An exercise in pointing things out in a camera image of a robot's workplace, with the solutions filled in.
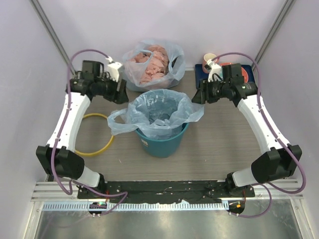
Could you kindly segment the light blue plastic bag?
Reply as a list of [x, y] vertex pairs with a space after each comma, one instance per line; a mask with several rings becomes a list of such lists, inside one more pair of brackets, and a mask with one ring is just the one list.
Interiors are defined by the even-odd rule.
[[150, 139], [164, 140], [203, 115], [204, 105], [192, 103], [187, 94], [160, 89], [141, 94], [127, 108], [113, 111], [107, 121], [112, 135], [139, 130]]

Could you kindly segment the teal trash bin yellow rim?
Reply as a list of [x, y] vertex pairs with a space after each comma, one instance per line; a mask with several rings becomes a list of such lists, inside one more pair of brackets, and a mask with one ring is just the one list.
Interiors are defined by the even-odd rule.
[[173, 155], [179, 148], [188, 126], [189, 123], [184, 123], [180, 132], [169, 139], [150, 139], [147, 138], [139, 129], [135, 132], [138, 135], [142, 148], [146, 153], [158, 158], [167, 158]]

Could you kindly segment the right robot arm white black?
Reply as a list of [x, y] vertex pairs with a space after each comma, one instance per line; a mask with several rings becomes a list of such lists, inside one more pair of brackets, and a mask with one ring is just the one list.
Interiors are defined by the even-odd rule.
[[211, 104], [222, 98], [232, 101], [246, 118], [261, 151], [261, 156], [250, 167], [227, 175], [226, 193], [235, 197], [246, 186], [292, 176], [302, 150], [298, 145], [291, 145], [280, 133], [264, 106], [257, 85], [254, 82], [245, 82], [241, 65], [220, 66], [209, 60], [205, 69], [209, 73], [208, 77], [200, 81], [192, 102]]

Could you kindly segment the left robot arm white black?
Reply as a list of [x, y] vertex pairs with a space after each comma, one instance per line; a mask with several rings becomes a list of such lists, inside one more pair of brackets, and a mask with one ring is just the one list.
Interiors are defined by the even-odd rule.
[[85, 166], [75, 152], [75, 141], [82, 118], [95, 96], [116, 104], [128, 102], [123, 64], [107, 58], [108, 64], [84, 60], [82, 69], [67, 82], [65, 102], [56, 128], [45, 146], [38, 146], [36, 156], [45, 173], [54, 178], [74, 180], [86, 186], [84, 192], [96, 199], [106, 192], [104, 176]]

